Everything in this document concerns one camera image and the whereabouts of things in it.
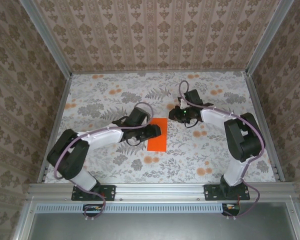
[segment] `vent grille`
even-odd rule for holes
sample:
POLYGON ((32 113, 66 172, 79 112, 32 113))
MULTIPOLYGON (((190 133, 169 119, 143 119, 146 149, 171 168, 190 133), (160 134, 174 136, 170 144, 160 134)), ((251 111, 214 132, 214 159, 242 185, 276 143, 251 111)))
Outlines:
MULTIPOLYGON (((35 213, 51 214, 51 213, 83 213, 84 204, 82 203, 41 203, 36 206, 35 213)), ((162 204, 145 204, 145 203, 108 203, 104 213, 222 213, 221 203, 162 203, 162 204)))

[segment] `orange paper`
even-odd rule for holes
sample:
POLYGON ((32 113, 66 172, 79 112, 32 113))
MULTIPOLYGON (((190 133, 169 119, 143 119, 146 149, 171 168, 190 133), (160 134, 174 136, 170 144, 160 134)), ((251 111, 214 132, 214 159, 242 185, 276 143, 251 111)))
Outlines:
POLYGON ((167 151, 168 118, 153 118, 150 124, 158 125, 161 129, 161 135, 148 140, 147 150, 154 152, 167 151))

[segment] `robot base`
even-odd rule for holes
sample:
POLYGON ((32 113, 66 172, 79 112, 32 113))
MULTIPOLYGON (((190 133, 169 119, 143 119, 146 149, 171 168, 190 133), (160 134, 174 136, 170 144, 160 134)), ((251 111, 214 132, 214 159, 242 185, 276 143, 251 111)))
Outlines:
POLYGON ((219 200, 250 200, 249 189, 243 183, 236 186, 229 186, 221 177, 220 184, 206 184, 203 186, 204 197, 206 201, 219 201, 219 200))
MULTIPOLYGON (((99 186, 96 185, 90 191, 104 196, 106 201, 115 200, 115 196, 116 196, 115 185, 99 185, 99 186)), ((71 200, 72 201, 102 201, 100 197, 81 191, 76 186, 73 187, 71 200)))

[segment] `floral tablecloth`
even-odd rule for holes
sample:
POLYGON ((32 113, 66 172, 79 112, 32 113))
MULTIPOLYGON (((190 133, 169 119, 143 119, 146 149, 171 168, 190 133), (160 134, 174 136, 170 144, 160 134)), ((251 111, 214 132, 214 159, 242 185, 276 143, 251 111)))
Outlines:
MULTIPOLYGON (((89 131, 129 115, 138 102, 153 106, 155 118, 167 118, 178 103, 178 85, 187 80, 203 102, 236 114, 255 114, 242 72, 166 72, 73 75, 58 136, 66 129, 89 131)), ((147 142, 125 142, 90 151, 84 168, 101 183, 206 183, 219 182, 229 164, 224 130, 199 123, 185 128, 168 120, 167 151, 147 151, 147 142)), ((274 182, 265 152, 245 176, 248 182, 274 182)), ((49 166, 45 183, 56 180, 49 166)))

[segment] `white arm segment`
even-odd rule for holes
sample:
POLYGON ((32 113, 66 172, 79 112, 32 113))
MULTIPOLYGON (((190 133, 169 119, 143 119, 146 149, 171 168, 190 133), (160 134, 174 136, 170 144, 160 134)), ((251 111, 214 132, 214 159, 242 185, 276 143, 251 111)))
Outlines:
MULTIPOLYGON (((218 128, 225 129, 224 122, 235 119, 235 117, 232 117, 227 114, 222 114, 220 112, 210 110, 210 109, 203 109, 201 110, 201 118, 203 122, 208 124, 213 124, 217 126, 218 128)), ((230 157, 230 163, 228 165, 228 168, 224 174, 224 180, 229 184, 230 187, 234 187, 236 185, 239 185, 242 183, 241 181, 241 175, 248 163, 247 159, 244 162, 240 162, 239 160, 234 159, 231 154, 230 157)))
MULTIPOLYGON (((117 127, 117 125, 110 124, 108 127, 117 127)), ((78 132, 78 136, 82 134, 86 134, 86 132, 78 132)), ((89 143, 89 151, 91 151, 108 144, 120 142, 123 134, 124 133, 120 129, 105 130, 94 135, 83 137, 82 140, 89 143)), ((74 178, 72 178, 71 181, 87 191, 90 191, 97 184, 97 180, 84 168, 82 168, 82 170, 74 178)))

